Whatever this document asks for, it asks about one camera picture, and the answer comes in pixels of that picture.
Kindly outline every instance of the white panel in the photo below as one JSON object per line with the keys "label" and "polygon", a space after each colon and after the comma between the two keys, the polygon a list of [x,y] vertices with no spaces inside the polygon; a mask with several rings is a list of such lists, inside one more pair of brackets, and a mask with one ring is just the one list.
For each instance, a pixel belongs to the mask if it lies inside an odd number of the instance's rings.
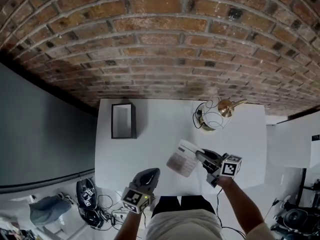
{"label": "white panel", "polygon": [[120,101],[100,101],[95,146],[97,186],[122,191],[136,173],[158,167],[161,175],[156,195],[217,193],[219,188],[206,182],[207,171],[200,163],[188,178],[166,166],[181,139],[221,155],[242,157],[242,167],[235,178],[241,188],[264,182],[267,158],[264,106],[242,104],[236,107],[225,129],[208,133],[196,129],[192,121],[202,101],[132,99],[136,107],[137,139],[111,139],[111,105]]}
{"label": "white panel", "polygon": [[320,163],[320,140],[311,141],[310,167]]}
{"label": "white panel", "polygon": [[311,138],[319,133],[320,112],[268,126],[268,155],[279,166],[310,168],[320,160],[311,159]]}

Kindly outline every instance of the electronic device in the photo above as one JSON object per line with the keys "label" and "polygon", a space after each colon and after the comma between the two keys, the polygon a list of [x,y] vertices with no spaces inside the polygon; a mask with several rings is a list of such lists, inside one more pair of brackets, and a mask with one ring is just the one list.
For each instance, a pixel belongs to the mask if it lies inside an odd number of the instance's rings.
{"label": "electronic device", "polygon": [[133,178],[121,197],[122,206],[140,214],[155,199],[154,190],[160,177],[159,168],[143,170]]}
{"label": "electronic device", "polygon": [[206,169],[208,173],[206,181],[212,187],[215,188],[217,186],[219,176],[234,177],[239,172],[242,163],[241,157],[228,153],[221,156],[208,149],[203,149],[203,151],[197,151],[195,156]]}
{"label": "electronic device", "polygon": [[199,148],[182,139],[166,165],[187,178],[196,168],[199,161],[206,169],[206,181],[212,187],[217,185],[219,176],[236,176],[242,164],[242,158],[239,156],[228,153],[221,156],[212,150]]}

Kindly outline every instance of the lamp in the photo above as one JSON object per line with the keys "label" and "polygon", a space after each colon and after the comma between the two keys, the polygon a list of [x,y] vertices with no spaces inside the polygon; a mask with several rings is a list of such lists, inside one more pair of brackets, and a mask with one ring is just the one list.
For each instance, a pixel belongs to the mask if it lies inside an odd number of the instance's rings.
{"label": "lamp", "polygon": [[214,97],[196,108],[193,113],[193,124],[196,128],[202,128],[207,132],[223,129],[231,120],[235,107],[246,102],[246,99],[232,102]]}

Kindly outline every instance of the white table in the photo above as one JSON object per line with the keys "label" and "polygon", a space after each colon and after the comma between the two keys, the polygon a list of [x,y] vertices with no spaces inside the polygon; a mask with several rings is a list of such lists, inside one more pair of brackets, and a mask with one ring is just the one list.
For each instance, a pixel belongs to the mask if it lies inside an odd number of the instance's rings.
{"label": "white table", "polygon": [[220,188],[206,182],[207,171],[199,163],[185,178],[166,166],[181,139],[220,155],[242,157],[235,180],[241,188],[264,183],[267,160],[266,115],[263,105],[242,104],[222,130],[196,129],[192,116],[203,101],[131,99],[136,107],[137,139],[111,139],[111,105],[121,99],[101,99],[95,144],[95,183],[123,191],[136,173],[160,168],[156,196],[215,194]]}

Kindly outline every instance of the white wall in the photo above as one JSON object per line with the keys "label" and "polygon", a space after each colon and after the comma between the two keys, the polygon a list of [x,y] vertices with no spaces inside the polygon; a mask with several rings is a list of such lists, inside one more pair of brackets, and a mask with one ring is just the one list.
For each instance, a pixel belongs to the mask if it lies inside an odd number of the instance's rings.
{"label": "white wall", "polygon": [[320,112],[267,126],[267,153],[280,166],[310,168],[320,162],[311,138],[320,134]]}
{"label": "white wall", "polygon": [[95,167],[97,118],[0,64],[0,186]]}

